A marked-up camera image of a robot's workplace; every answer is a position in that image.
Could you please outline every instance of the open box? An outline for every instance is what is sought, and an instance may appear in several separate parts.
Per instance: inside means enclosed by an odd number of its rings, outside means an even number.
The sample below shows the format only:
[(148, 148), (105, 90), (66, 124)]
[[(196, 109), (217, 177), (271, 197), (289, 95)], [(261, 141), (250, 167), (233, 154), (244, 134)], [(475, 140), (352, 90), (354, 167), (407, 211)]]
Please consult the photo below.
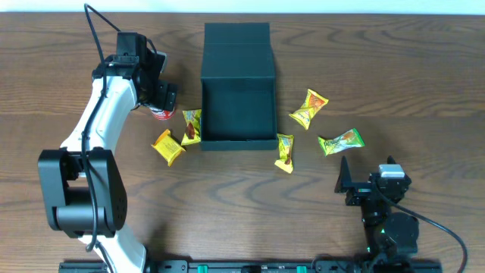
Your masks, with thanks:
[(201, 81), (202, 149), (277, 148), (269, 24), (206, 24)]

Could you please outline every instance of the yellow candy wrapper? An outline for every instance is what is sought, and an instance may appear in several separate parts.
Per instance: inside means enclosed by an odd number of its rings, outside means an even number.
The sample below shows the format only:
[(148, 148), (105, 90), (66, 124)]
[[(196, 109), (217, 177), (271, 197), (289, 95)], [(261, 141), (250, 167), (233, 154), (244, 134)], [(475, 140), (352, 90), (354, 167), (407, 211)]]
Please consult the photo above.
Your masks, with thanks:
[(289, 116), (296, 119), (296, 121), (298, 121), (298, 123), (300, 123), (305, 130), (308, 130), (311, 119), (327, 103), (328, 99), (318, 95), (318, 93), (312, 89), (308, 89), (308, 93), (302, 107), (296, 110), (293, 114), (289, 114)]
[(318, 143), (320, 143), (320, 147), (325, 152), (325, 156), (341, 152), (344, 149), (365, 146), (361, 135), (358, 134), (358, 131), (355, 128), (333, 140), (324, 140), (323, 138), (318, 137)]
[(165, 160), (167, 160), (168, 167), (174, 163), (174, 160), (182, 151), (185, 152), (185, 149), (170, 137), (170, 131), (168, 129), (158, 137), (152, 147), (155, 148)]
[(183, 118), (187, 123), (182, 145), (190, 145), (200, 142), (200, 116), (202, 110), (183, 111)]
[(278, 134), (278, 149), (280, 150), (280, 159), (274, 163), (283, 171), (291, 174), (293, 171), (293, 161), (291, 160), (291, 150), (293, 148), (293, 136)]

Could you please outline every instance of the wooden table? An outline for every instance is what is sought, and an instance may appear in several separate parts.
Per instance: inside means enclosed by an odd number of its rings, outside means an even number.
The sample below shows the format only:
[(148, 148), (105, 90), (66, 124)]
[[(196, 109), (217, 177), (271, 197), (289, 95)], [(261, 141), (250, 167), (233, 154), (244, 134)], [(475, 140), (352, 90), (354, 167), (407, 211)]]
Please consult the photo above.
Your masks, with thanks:
[[(364, 180), (388, 155), (413, 179), (402, 205), (463, 237), (467, 272), (485, 271), (485, 20), (411, 15), (107, 14), (168, 53), (163, 78), (180, 85), (177, 113), (130, 113), (116, 160), (129, 196), (127, 223), (157, 259), (312, 259), (365, 251), (360, 209), (333, 193), (340, 158)], [(105, 54), (116, 35), (94, 19)], [(293, 134), (295, 171), (277, 151), (202, 152), (173, 164), (150, 146), (181, 139), (182, 111), (201, 107), (205, 22), (271, 22), (281, 133)], [(0, 271), (57, 270), (96, 259), (47, 225), (36, 162), (80, 119), (99, 57), (83, 14), (0, 16)], [(310, 129), (288, 117), (313, 88), (330, 99)], [(324, 157), (317, 136), (356, 127), (366, 147)], [(447, 234), (420, 224), (420, 257), (446, 272), (461, 261)]]

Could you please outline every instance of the green candy wrapper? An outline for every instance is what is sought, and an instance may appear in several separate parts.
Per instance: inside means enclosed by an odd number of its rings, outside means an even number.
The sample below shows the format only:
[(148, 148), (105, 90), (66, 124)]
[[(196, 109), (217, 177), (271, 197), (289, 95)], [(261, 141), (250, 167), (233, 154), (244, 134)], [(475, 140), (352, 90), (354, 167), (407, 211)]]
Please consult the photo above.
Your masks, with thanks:
[(326, 140), (318, 137), (318, 143), (320, 143), (320, 147), (323, 149), (325, 156), (341, 152), (348, 148), (365, 146), (361, 135), (358, 134), (358, 131), (355, 128), (333, 140)]

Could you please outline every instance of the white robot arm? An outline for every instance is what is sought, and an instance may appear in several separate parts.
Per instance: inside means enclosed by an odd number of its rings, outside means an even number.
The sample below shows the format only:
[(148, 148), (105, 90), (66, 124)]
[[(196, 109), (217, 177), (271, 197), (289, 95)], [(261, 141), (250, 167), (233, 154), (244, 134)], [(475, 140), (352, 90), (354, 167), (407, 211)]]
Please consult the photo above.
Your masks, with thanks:
[[(100, 64), (92, 72), (92, 95), (74, 131), (59, 150), (44, 150), (39, 157), (49, 225), (85, 244), (92, 243), (96, 226), (93, 241), (99, 247), (94, 250), (110, 265), (112, 273), (144, 272), (146, 268), (146, 248), (125, 224), (127, 195), (114, 161), (118, 137), (136, 106), (172, 111), (177, 94), (175, 85), (158, 79), (166, 54), (157, 52), (154, 46), (148, 49), (147, 42), (151, 43), (138, 33), (118, 32), (117, 54), (108, 56), (105, 66)], [(84, 155), (83, 131), (90, 118)], [(89, 160), (92, 188), (70, 187), (68, 180), (86, 176), (84, 159)], [(90, 190), (95, 191), (97, 210), (93, 210)], [(98, 212), (96, 225), (94, 211)]]
[[(101, 96), (102, 84), (102, 79), (96, 79), (92, 82), (91, 99), (76, 128), (61, 144), (61, 148), (67, 148), (69, 152), (81, 151), (81, 134)], [(114, 153), (124, 122), (137, 103), (136, 89), (132, 80), (114, 76), (107, 78), (107, 84), (106, 99), (98, 110), (89, 131), (86, 147), (88, 151), (94, 147), (101, 147), (110, 149)]]

